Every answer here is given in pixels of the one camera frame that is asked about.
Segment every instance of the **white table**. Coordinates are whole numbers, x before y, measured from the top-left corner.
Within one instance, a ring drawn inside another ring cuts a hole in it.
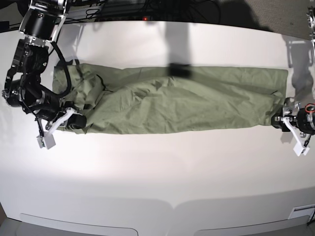
[[[16,31],[0,34],[0,88],[21,37]],[[64,26],[58,44],[66,60],[116,68],[170,62],[284,68],[288,96],[294,95],[292,76],[302,82],[303,76],[314,77],[310,42],[251,29],[73,24]],[[53,53],[42,75],[49,88],[56,63]],[[293,207],[315,203],[315,148],[297,157],[295,141],[283,143],[273,127],[170,135],[57,132],[51,150],[38,148],[37,134],[31,115],[0,100],[0,202],[12,219],[25,220],[21,214],[27,214],[133,228],[140,236],[191,236],[202,229],[285,220]]]

